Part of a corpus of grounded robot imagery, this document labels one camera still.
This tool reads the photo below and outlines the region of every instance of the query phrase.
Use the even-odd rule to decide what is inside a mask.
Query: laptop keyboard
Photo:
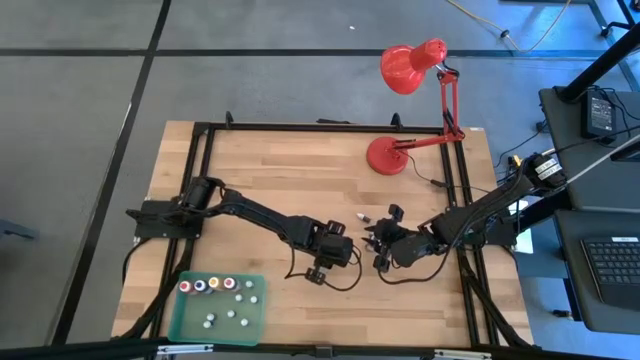
[[[599,284],[640,285],[640,243],[584,243]]]

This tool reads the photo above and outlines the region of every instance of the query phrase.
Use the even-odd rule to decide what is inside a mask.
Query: power adapter
[[[601,91],[587,91],[582,98],[582,119],[580,135],[585,139],[602,136],[603,144],[610,144],[615,139],[616,111],[609,99]]]

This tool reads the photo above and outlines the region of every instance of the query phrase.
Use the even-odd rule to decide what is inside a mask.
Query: lamp base
[[[395,143],[396,139],[390,136],[383,136],[369,144],[367,162],[377,173],[395,175],[407,166],[407,161],[409,161],[407,150],[394,149]]]

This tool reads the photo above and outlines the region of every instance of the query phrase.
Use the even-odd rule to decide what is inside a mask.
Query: bottle cap
[[[235,289],[236,280],[234,278],[226,278],[226,279],[224,279],[224,287],[226,289]]]
[[[196,289],[196,291],[205,291],[207,290],[207,283],[203,280],[198,280],[193,283],[193,288]]]
[[[218,286],[220,286],[220,279],[218,279],[217,277],[212,277],[211,279],[209,279],[209,286],[211,286],[214,289],[217,289]]]
[[[178,288],[180,289],[180,291],[188,293],[191,291],[191,283],[188,281],[182,281]]]

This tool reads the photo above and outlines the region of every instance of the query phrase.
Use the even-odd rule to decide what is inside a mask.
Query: red desk lamp
[[[382,54],[380,71],[382,78],[398,94],[408,95],[420,87],[428,69],[438,69],[442,93],[443,135],[423,140],[397,140],[390,136],[375,139],[367,149],[367,162],[373,170],[383,175],[395,175],[407,165],[407,150],[421,146],[444,144],[464,139],[458,127],[458,71],[447,67],[444,59],[447,45],[440,39],[431,39],[417,48],[397,45]],[[447,85],[452,84],[453,116],[447,107]]]

